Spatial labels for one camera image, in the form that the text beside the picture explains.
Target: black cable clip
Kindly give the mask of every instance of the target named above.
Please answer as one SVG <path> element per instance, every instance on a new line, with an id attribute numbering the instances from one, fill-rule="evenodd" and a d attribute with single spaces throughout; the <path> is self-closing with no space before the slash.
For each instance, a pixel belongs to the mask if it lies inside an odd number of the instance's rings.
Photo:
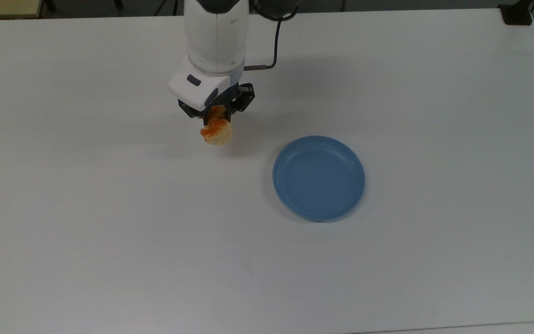
<path id="1" fill-rule="evenodd" d="M 502 12 L 502 19 L 504 23 L 509 26 L 530 26 L 533 22 L 530 12 L 534 9 L 534 0 L 520 0 L 513 5 L 499 5 L 498 8 Z"/>

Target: white table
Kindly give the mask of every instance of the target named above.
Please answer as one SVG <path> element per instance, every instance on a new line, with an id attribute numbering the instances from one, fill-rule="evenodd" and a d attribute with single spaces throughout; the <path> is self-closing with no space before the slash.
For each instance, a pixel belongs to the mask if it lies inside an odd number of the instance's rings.
<path id="1" fill-rule="evenodd" d="M 275 24 L 252 17 L 248 64 Z M 320 13 L 221 147 L 167 82 L 180 18 L 0 21 L 0 334 L 339 334 L 534 321 L 534 26 Z M 304 135 L 367 173 L 351 215 L 276 197 Z"/>

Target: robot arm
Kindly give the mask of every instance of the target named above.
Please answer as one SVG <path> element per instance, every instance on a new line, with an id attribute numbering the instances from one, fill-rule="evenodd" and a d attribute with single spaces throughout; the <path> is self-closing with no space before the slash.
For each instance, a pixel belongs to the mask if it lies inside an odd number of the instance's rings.
<path id="1" fill-rule="evenodd" d="M 283 17 L 300 0 L 261 0 L 262 15 Z M 226 118 L 244 111 L 254 98 L 252 84 L 239 84 L 244 72 L 248 0 L 184 0 L 187 51 L 169 90 L 191 118 L 203 118 L 223 105 Z"/>

